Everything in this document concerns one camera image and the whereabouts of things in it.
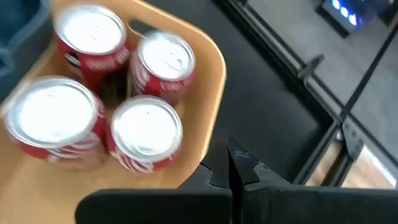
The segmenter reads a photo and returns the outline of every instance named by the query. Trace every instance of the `tray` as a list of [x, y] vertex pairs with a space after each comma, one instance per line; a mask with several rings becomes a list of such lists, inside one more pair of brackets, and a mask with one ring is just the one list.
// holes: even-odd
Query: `tray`
[[[22, 153], [0, 126], [0, 223], [73, 223], [78, 202], [98, 189], [176, 188], [197, 168], [205, 156], [226, 79], [224, 59], [215, 43], [201, 30], [141, 1], [97, 2], [113, 10], [126, 23], [139, 20], [150, 26], [181, 35], [196, 58], [196, 78], [183, 101], [176, 106], [184, 128], [184, 149], [172, 165], [151, 175], [124, 170], [109, 158], [105, 165], [89, 172], [71, 172]], [[54, 1], [56, 15], [70, 1]], [[136, 44], [139, 35], [129, 29]], [[52, 43], [16, 89], [1, 105], [3, 117], [13, 99], [35, 77], [67, 75], [67, 69]], [[111, 116], [114, 107], [107, 106]]]

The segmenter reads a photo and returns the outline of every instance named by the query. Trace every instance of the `gray bin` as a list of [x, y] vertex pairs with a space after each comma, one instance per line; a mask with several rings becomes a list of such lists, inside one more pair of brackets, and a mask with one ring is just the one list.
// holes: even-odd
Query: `gray bin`
[[47, 48], [53, 36], [48, 0], [0, 0], [0, 101]]

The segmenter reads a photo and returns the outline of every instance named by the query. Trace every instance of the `red soda can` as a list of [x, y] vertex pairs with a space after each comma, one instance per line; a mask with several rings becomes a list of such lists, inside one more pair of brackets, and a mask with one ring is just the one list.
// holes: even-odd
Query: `red soda can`
[[186, 41], [168, 32], [150, 32], [132, 53], [132, 89], [176, 105], [193, 81], [194, 68], [195, 55]]
[[115, 111], [107, 142], [124, 168], [151, 173], [168, 165], [181, 149], [182, 123], [164, 100], [136, 96]]
[[44, 78], [20, 94], [7, 112], [6, 128], [29, 155], [74, 169], [106, 159], [104, 105], [82, 84]]
[[126, 28], [108, 8], [96, 4], [69, 7], [56, 19], [55, 31], [58, 51], [69, 69], [96, 93], [105, 76], [129, 63]]

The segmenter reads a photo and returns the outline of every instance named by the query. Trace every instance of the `blue light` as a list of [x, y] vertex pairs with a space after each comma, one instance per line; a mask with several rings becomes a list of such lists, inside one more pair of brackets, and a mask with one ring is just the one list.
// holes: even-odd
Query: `blue light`
[[349, 22], [350, 22], [352, 25], [356, 26], [356, 16], [355, 16], [355, 14], [350, 15], [350, 16], [348, 17], [348, 20], [349, 20]]
[[336, 9], [340, 9], [340, 2], [338, 0], [332, 0], [331, 3]]
[[345, 7], [341, 7], [340, 12], [345, 18], [348, 17], [348, 10]]

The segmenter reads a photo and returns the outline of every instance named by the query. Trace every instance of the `gray floor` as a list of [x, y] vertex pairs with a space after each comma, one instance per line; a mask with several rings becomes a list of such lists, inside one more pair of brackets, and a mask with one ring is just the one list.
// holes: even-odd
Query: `gray floor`
[[[303, 58], [323, 54], [316, 74], [346, 102], [385, 41], [389, 29], [375, 19], [343, 39], [315, 11], [319, 0], [250, 0], [250, 5]], [[398, 152], [398, 37], [354, 107], [353, 114], [392, 151]]]

